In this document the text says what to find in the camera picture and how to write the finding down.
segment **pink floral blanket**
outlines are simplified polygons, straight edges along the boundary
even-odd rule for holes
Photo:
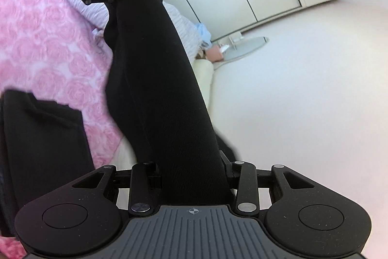
[[[90,25],[67,0],[0,0],[0,92],[32,91],[82,111],[96,167],[111,161],[121,134],[104,96],[110,58]],[[0,238],[10,259],[25,255],[13,238]]]

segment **blue cloth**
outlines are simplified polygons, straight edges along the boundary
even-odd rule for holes
[[[199,34],[201,35],[201,39],[202,39],[202,44],[201,46],[205,49],[209,49],[211,48],[211,34],[210,32],[207,30],[206,26],[204,24],[196,24],[195,25],[195,28],[197,29],[197,31],[199,32]]]

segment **silver screw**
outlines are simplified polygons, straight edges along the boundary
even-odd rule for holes
[[[246,212],[246,213],[253,212],[253,211],[255,211],[257,209],[257,207],[253,203],[248,203],[248,202],[240,203],[237,206],[237,208],[241,212]]]
[[[143,213],[143,212],[147,212],[150,207],[147,203],[135,203],[132,207],[131,207],[132,211],[134,212],[137,212],[137,213]]]

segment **black garment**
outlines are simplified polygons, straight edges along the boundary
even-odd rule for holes
[[[229,203],[233,196],[215,133],[162,1],[106,5],[104,37],[113,50],[107,105],[137,160],[158,164],[169,203]]]
[[[82,114],[31,93],[7,90],[0,100],[1,232],[28,202],[94,170]]]

